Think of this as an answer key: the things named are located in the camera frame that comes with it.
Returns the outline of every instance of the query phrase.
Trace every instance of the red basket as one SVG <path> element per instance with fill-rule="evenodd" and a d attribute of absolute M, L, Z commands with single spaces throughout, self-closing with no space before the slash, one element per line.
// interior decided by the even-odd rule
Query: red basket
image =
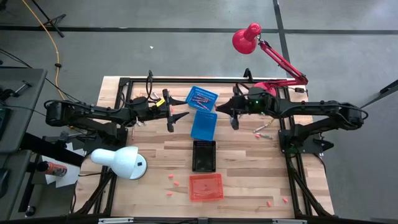
<path fill-rule="evenodd" d="M 191 202 L 221 200 L 223 198 L 221 174 L 189 176 L 189 199 Z"/>

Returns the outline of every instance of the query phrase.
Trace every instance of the yellow cable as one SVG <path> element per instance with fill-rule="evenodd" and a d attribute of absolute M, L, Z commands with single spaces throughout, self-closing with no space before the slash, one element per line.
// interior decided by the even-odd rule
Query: yellow cable
<path fill-rule="evenodd" d="M 47 35 L 49 36 L 49 38 L 51 39 L 52 44 L 54 45 L 55 48 L 55 53 L 57 53 L 57 63 L 60 63 L 60 56 L 58 53 L 58 48 L 57 45 L 55 44 L 54 39 L 52 38 L 51 34 L 49 33 L 49 31 L 45 28 L 45 26 L 43 25 L 42 21 L 40 21 L 40 19 L 36 16 L 36 14 L 34 13 L 34 11 L 29 7 L 28 4 L 26 4 L 25 0 L 22 0 L 22 2 L 24 2 L 25 6 L 29 9 L 29 11 L 33 14 L 33 16 L 37 19 L 37 21 L 39 22 L 39 24 L 43 27 L 43 29 L 45 30 L 45 32 L 47 33 Z M 57 67 L 57 74 L 55 76 L 55 85 L 58 87 L 58 76 L 60 74 L 60 68 Z M 61 98 L 63 100 L 65 100 L 65 97 L 63 96 L 62 92 L 60 90 L 58 90 Z"/>

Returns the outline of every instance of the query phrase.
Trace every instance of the red lamp shade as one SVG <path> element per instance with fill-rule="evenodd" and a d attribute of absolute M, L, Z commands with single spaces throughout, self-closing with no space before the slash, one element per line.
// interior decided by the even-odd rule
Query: red lamp shade
<path fill-rule="evenodd" d="M 261 33 L 261 26 L 253 22 L 247 29 L 238 30 L 232 37 L 234 48 L 242 54 L 250 54 L 256 49 L 256 37 Z"/>

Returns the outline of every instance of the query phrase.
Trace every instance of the blue tray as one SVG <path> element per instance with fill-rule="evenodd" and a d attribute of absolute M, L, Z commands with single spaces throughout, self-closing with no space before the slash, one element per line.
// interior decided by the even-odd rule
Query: blue tray
<path fill-rule="evenodd" d="M 197 111 L 191 130 L 191 137 L 206 141 L 212 141 L 216 129 L 217 114 L 205 111 Z"/>
<path fill-rule="evenodd" d="M 193 101 L 195 99 L 194 96 L 204 96 L 205 98 L 208 98 L 209 102 L 201 103 L 203 104 L 203 106 L 206 106 L 208 110 L 202 108 L 196 101 Z M 198 110 L 211 111 L 214 107 L 214 104 L 216 103 L 217 97 L 218 95 L 216 93 L 212 93 L 197 86 L 193 86 L 185 102 L 187 102 L 188 105 L 190 105 L 191 107 L 196 108 Z"/>

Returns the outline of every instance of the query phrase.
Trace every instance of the wooden tabletop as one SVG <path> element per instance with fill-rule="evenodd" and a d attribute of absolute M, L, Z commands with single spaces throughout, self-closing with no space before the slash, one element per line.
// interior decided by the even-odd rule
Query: wooden tabletop
<path fill-rule="evenodd" d="M 104 77 L 98 106 L 114 106 L 120 77 Z M 159 96 L 164 88 L 176 100 L 185 100 L 192 85 L 218 94 L 216 105 L 226 103 L 232 96 L 232 84 L 215 83 L 154 83 Z M 145 83 L 135 83 L 132 98 L 146 96 Z M 305 93 L 290 90 L 292 101 L 307 101 Z M 189 111 L 169 133 L 166 120 L 146 122 L 146 126 L 129 130 L 128 146 L 137 146 L 148 163 L 148 170 L 139 180 L 118 178 L 114 193 L 112 216 L 118 217 L 217 217 L 217 218 L 293 218 L 293 208 L 287 177 L 285 157 L 280 152 L 275 120 L 262 133 L 274 140 L 256 139 L 253 129 L 268 123 L 271 117 L 257 114 L 239 119 L 239 130 L 234 131 L 229 116 L 218 114 L 214 140 L 216 141 L 216 173 L 222 175 L 224 199 L 214 202 L 191 202 L 188 179 L 192 172 L 192 141 L 190 132 L 195 110 L 188 105 L 174 106 L 174 113 Z M 308 124 L 311 116 L 295 116 L 296 123 Z M 324 208 L 333 213 L 328 184 L 321 162 L 312 154 L 303 154 L 308 188 Z M 81 174 L 100 172 L 101 166 L 87 159 Z M 78 210 L 98 185 L 99 176 L 80 177 L 76 186 Z M 297 191 L 300 208 L 304 211 L 301 190 Z"/>

